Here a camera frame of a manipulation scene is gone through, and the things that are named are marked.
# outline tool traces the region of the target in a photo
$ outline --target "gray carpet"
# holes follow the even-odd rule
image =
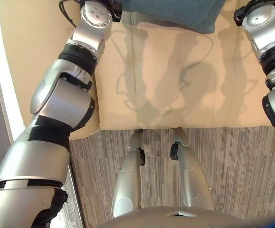
[[[88,228],[111,219],[111,203],[133,131],[100,131],[71,142],[83,217]],[[275,214],[275,128],[188,129],[206,171],[216,210],[243,219]],[[178,164],[169,158],[172,130],[144,130],[142,207],[181,205]]]

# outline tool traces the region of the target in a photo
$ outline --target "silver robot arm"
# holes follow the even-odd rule
[[[275,127],[275,0],[253,0],[235,11],[234,20],[243,26],[264,73],[270,92],[262,105]]]
[[[45,228],[67,200],[69,135],[94,111],[87,91],[113,21],[95,1],[85,2],[81,18],[32,97],[30,125],[0,164],[0,228]]]

